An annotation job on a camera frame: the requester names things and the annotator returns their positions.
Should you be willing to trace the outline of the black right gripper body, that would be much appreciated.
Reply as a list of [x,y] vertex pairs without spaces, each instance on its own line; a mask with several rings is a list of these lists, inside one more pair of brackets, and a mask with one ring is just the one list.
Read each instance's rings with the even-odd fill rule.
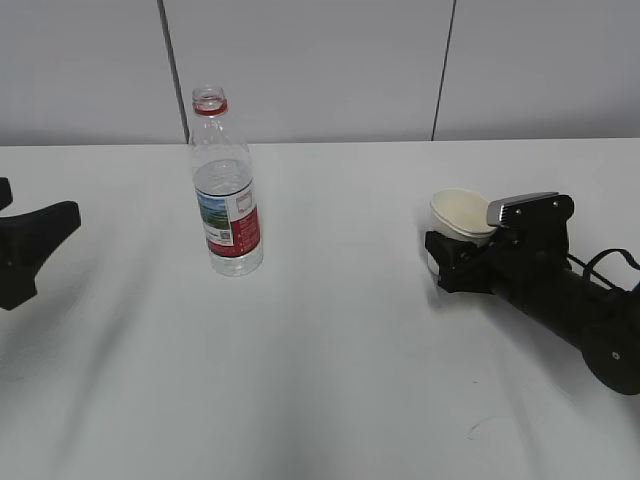
[[490,238],[477,259],[486,280],[458,279],[444,274],[438,285],[448,293],[497,295],[513,305],[571,305],[575,302],[575,274],[568,259],[545,252],[534,254],[515,245],[510,234]]

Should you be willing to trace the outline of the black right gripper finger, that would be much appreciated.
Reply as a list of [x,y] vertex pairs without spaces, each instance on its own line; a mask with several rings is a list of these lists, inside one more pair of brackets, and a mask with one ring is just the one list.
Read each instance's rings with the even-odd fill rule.
[[425,233],[427,266],[435,279],[453,276],[458,279],[486,280],[486,268],[477,257],[483,253],[487,237],[449,237],[435,230]]

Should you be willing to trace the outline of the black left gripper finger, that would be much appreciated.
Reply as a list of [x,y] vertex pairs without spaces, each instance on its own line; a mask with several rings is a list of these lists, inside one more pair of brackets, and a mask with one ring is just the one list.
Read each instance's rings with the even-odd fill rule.
[[8,178],[0,178],[0,210],[5,209],[12,203],[12,190]]
[[80,226],[74,201],[1,218],[2,310],[13,310],[37,294],[35,279],[40,269]]

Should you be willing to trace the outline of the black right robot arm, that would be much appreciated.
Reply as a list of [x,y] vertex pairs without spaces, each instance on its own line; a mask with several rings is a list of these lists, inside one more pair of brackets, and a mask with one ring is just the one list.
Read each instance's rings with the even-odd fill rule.
[[639,291],[593,282],[601,252],[572,270],[565,232],[499,229],[483,246],[427,232],[425,248],[449,293],[495,295],[580,351],[594,376],[623,395],[639,392]]

